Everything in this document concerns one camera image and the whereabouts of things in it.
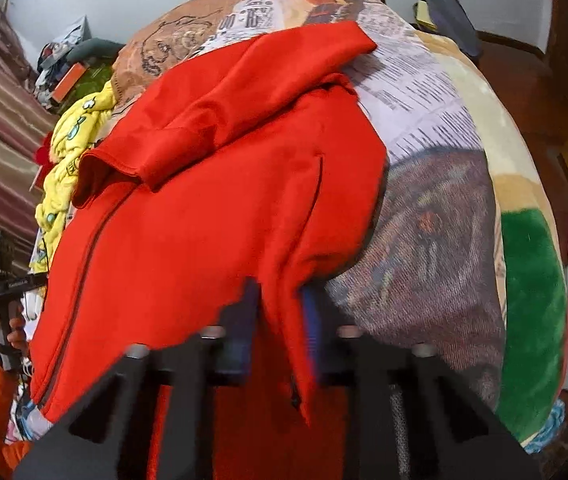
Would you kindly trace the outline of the person's left hand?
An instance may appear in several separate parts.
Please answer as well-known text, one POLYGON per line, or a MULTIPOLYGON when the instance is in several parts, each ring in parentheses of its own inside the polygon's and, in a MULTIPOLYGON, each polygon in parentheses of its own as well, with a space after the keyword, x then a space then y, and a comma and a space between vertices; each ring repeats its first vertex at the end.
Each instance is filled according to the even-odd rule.
POLYGON ((12 301, 8 310, 13 315, 10 319, 11 330, 6 336, 7 343, 14 349, 22 352, 26 356, 29 352, 29 344, 25 332, 26 321, 22 316, 24 307, 20 301, 12 301))

